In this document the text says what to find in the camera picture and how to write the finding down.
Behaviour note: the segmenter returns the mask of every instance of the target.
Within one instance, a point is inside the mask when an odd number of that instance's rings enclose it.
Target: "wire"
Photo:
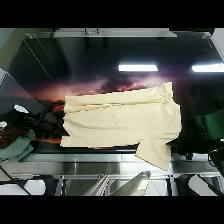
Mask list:
[[[159,190],[158,190],[157,186],[156,186],[152,181],[150,181],[150,182],[151,182],[151,183],[153,184],[153,186],[156,188],[156,190],[157,190],[159,196],[162,196],[162,195],[159,193]]]
[[[17,184],[20,188],[22,188],[28,195],[31,195],[30,192],[27,191],[26,188],[23,187],[18,181],[16,181],[9,173],[7,173],[6,170],[1,165],[0,169],[10,180],[12,180],[15,184]]]

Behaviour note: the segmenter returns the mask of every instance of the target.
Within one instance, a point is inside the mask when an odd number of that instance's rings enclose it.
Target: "clothing pile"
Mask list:
[[[99,95],[66,96],[63,147],[139,144],[136,156],[167,170],[170,146],[181,131],[180,106],[172,83]]]

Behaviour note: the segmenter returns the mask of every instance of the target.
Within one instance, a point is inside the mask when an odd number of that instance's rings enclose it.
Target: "black cable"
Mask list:
[[[1,165],[0,165],[0,169],[10,180],[12,180],[15,184],[17,184],[20,188],[22,188],[28,195],[32,195],[32,194],[30,194],[29,191],[26,190],[25,187],[23,187],[19,182],[17,182],[10,174],[8,174],[6,172],[6,170]]]

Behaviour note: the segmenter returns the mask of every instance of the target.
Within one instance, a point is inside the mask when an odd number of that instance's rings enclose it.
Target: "yellow shirt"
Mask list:
[[[167,170],[166,143],[181,131],[172,83],[99,95],[66,96],[63,147],[112,147],[139,143],[136,156]]]

